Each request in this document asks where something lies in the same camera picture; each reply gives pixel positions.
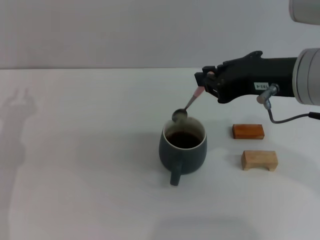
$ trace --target coffee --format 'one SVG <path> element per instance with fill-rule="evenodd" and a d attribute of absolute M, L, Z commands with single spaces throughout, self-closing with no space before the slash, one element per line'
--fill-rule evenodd
<path fill-rule="evenodd" d="M 170 136 L 167 136 L 166 139 L 173 146 L 176 146 L 180 149 L 191 149 L 198 146 L 202 142 L 202 140 L 200 140 L 198 137 L 184 131 L 175 132 Z"/>

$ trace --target orange wooden block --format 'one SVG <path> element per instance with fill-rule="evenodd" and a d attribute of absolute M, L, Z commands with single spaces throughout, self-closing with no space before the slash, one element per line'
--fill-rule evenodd
<path fill-rule="evenodd" d="M 261 124 L 233 124 L 234 139 L 264 139 L 265 132 Z"/>
<path fill-rule="evenodd" d="M 266 168 L 273 172 L 278 166 L 278 158 L 275 151 L 244 151 L 241 164 L 245 171 L 253 168 Z"/>

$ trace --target dark green mug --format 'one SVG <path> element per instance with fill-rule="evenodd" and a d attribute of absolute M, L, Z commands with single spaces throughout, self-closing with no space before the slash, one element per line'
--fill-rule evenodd
<path fill-rule="evenodd" d="M 197 138 L 195 146 L 189 144 L 192 138 L 175 138 L 173 136 L 186 134 Z M 165 168 L 171 171 L 170 184 L 178 186 L 180 176 L 190 174 L 199 169 L 207 155 L 207 134 L 204 126 L 195 118 L 188 117 L 184 122 L 168 121 L 162 130 L 159 143 L 159 156 Z"/>

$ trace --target robotic arm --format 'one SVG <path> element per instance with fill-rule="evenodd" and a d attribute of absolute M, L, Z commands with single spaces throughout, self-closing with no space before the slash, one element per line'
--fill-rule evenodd
<path fill-rule="evenodd" d="M 320 0 L 290 0 L 289 11 L 296 22 L 320 25 Z M 310 112 L 283 121 L 274 121 L 269 98 L 273 95 L 294 97 L 301 104 L 320 106 L 320 48 L 303 50 L 298 57 L 262 58 L 262 51 L 205 66 L 194 76 L 198 86 L 226 104 L 244 95 L 259 95 L 273 123 L 296 118 L 320 120 L 320 113 Z"/>

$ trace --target cable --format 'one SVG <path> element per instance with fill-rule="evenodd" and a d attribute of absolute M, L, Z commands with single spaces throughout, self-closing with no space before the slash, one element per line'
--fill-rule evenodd
<path fill-rule="evenodd" d="M 274 124 L 283 124 L 283 123 L 287 123 L 287 122 L 295 120 L 295 119 L 299 119 L 299 118 L 303 118 L 303 117 L 309 117 L 309 114 L 305 113 L 305 114 L 293 116 L 293 117 L 290 117 L 290 118 L 287 118 L 287 119 L 284 119 L 284 120 L 281 120 L 281 121 L 275 121 L 274 117 L 272 116 L 271 109 L 268 109 L 268 114 L 269 114 L 270 121 L 272 123 L 274 123 Z"/>

